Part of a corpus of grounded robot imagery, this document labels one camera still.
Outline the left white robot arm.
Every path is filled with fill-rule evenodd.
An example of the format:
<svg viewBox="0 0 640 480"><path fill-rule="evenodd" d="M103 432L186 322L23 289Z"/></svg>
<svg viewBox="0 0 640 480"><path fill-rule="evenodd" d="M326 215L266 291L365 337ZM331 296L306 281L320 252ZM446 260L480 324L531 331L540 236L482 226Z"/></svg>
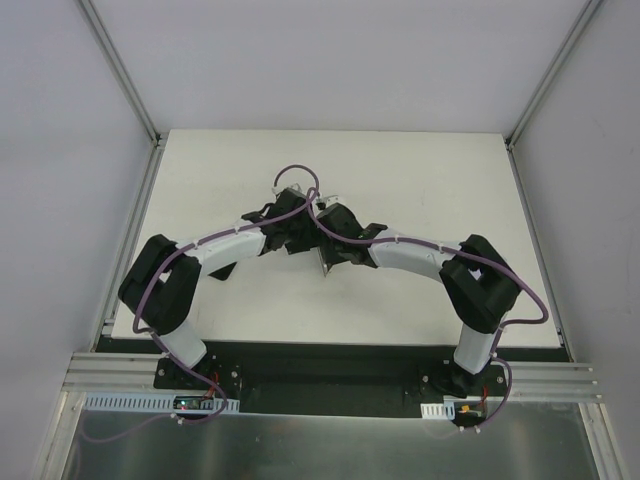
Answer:
<svg viewBox="0 0 640 480"><path fill-rule="evenodd" d="M150 237L129 268L118 299L134 314L132 329L152 333L178 360L176 375L188 388L204 387L211 365L189 320L199 281L228 279L240 261L257 258L305 237L306 196L288 187L273 203L241 217L235 226L200 240Z"/></svg>

